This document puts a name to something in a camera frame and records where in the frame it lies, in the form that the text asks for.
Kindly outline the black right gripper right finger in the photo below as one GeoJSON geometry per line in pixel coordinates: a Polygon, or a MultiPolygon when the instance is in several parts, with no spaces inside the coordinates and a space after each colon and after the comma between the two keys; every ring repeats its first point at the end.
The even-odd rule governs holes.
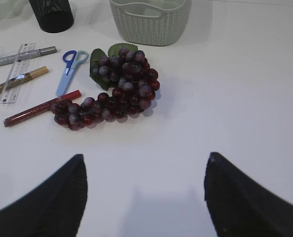
{"type": "Polygon", "coordinates": [[[218,152],[204,178],[205,202],[219,237],[293,237],[293,205],[218,152]]]}

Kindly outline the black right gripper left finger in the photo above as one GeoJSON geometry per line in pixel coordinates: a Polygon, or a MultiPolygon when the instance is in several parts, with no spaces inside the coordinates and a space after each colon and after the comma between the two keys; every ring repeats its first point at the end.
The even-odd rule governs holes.
{"type": "Polygon", "coordinates": [[[87,191],[84,157],[77,154],[39,186],[0,210],[0,237],[75,237],[87,191]]]}

